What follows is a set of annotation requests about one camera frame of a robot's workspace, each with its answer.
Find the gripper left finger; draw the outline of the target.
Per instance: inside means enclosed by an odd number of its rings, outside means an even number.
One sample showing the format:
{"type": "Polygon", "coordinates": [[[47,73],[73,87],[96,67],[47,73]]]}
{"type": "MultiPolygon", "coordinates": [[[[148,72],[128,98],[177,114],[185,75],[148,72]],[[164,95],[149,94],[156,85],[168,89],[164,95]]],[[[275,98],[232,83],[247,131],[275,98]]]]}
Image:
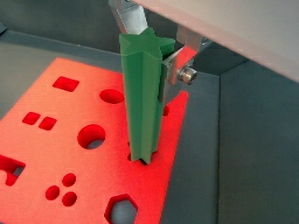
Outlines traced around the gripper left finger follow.
{"type": "Polygon", "coordinates": [[[141,5],[132,0],[108,0],[119,29],[125,34],[140,34],[148,27],[141,5]]]}

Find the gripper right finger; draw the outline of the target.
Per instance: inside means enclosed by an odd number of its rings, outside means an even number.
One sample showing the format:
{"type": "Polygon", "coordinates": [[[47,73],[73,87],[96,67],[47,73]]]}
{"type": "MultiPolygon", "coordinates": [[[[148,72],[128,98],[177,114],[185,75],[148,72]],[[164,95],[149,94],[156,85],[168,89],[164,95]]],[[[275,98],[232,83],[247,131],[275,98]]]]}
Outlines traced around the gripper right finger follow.
{"type": "Polygon", "coordinates": [[[211,45],[212,41],[185,26],[177,26],[176,40],[183,47],[163,61],[163,104],[167,104],[180,93],[181,84],[195,82],[197,71],[192,68],[196,56],[211,45]]]}

